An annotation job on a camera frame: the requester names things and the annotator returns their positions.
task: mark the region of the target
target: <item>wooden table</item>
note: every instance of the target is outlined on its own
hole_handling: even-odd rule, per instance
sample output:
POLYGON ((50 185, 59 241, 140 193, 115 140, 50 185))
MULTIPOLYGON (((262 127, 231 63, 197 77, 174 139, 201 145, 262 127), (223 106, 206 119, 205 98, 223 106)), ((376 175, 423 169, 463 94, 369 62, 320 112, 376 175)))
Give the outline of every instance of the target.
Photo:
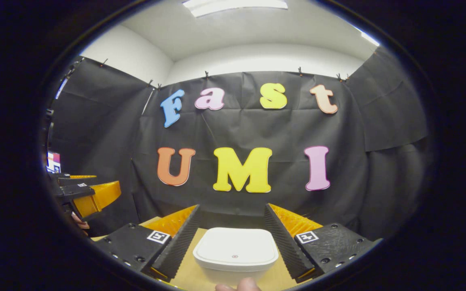
MULTIPOLYGON (((145 226, 158 219, 160 218, 154 217, 153 219, 145 221, 144 223, 140 223, 140 225, 145 226)), ((207 280, 201 267, 196 263, 192 253, 194 248, 197 246, 197 243, 199 243, 199 240, 202 238, 206 231, 207 230, 203 228, 197 229, 194 239, 190 243, 190 246, 184 255, 176 277, 170 281, 170 284, 188 291, 215 290, 215 284, 207 280)), ((92 239, 97 241, 103 237, 104 236, 99 236, 92 239)), ((292 278, 290 278, 287 267, 285 267, 285 263, 283 263, 281 254, 276 263, 274 263, 274 265, 268 269, 268 271, 257 282, 257 284, 263 291, 280 291, 298 285, 292 278)))

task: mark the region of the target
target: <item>white lid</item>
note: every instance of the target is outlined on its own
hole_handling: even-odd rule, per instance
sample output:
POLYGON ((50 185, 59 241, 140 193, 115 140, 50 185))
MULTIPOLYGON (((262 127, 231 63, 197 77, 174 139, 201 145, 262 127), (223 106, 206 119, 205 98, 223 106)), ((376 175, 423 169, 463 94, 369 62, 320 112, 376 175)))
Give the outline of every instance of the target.
POLYGON ((202 267, 222 271, 267 270, 278 259, 270 232, 244 228, 210 228, 193 253, 202 267))

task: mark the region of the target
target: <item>foam letter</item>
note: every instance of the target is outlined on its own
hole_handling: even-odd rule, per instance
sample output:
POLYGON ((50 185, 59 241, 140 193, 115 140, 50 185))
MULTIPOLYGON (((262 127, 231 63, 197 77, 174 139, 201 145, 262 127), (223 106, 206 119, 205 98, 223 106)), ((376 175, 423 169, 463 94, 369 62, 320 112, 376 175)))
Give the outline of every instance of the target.
POLYGON ((316 95, 316 101, 318 101, 318 106, 322 112, 326 114, 334 114, 337 112, 337 105, 330 104, 330 100, 328 99, 329 96, 333 96, 331 90, 326 90, 323 85, 317 85, 310 90, 310 93, 316 95))
POLYGON ((176 113, 176 110, 181 110, 181 99, 183 97, 184 91, 179 89, 172 96, 166 98, 161 102, 161 107, 165 112, 165 128, 172 125, 174 122, 178 121, 181 117, 180 114, 176 113))
POLYGON ((170 175, 170 158, 176 151, 173 148, 159 148, 157 150, 159 154, 159 161, 157 162, 157 176, 159 180, 167 185, 181 186, 188 180, 190 174, 190 162, 192 156, 195 155, 193 149, 180 149, 179 154, 181 155, 181 170, 179 175, 170 175))
POLYGON ((224 98, 224 90, 221 88, 208 88, 201 92, 201 96, 195 101, 195 106, 199 109, 218 110, 224 107, 222 98, 224 98))
POLYGON ((287 97, 283 94, 285 87, 281 84, 265 83, 260 87, 260 104, 267 109, 281 109, 287 105, 287 97))
POLYGON ((305 149, 305 155, 310 159, 310 179, 305 189, 308 191, 323 190, 330 186, 327 180, 327 167, 325 156, 327 147, 310 147, 305 149))
POLYGON ((229 191, 228 175, 237 191, 242 190, 249 179, 246 191, 251 193, 267 193, 271 187, 267 183, 267 166, 272 150, 268 148, 255 148, 249 154, 244 165, 238 160, 237 154, 232 148, 218 148, 213 154, 218 158, 217 182, 213 189, 217 191, 229 191))

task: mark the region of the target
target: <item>ceiling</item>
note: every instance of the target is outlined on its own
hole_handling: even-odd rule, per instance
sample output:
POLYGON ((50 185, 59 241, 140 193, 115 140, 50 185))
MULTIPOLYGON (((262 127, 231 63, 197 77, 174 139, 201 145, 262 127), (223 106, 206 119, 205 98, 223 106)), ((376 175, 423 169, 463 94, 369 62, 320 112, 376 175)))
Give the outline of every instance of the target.
POLYGON ((288 10, 241 8, 195 18, 183 0, 163 0, 122 23, 173 61, 241 44, 303 44, 368 59, 376 46, 353 26, 308 0, 288 10))

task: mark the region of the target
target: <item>white container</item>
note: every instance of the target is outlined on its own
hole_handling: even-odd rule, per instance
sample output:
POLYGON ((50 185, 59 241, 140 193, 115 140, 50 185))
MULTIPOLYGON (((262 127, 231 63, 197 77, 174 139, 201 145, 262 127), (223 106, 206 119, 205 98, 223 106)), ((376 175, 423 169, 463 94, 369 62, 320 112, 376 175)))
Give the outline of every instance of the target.
POLYGON ((260 279, 279 256, 270 232, 224 227, 210 228, 193 253, 211 282, 232 286, 242 278, 260 279))

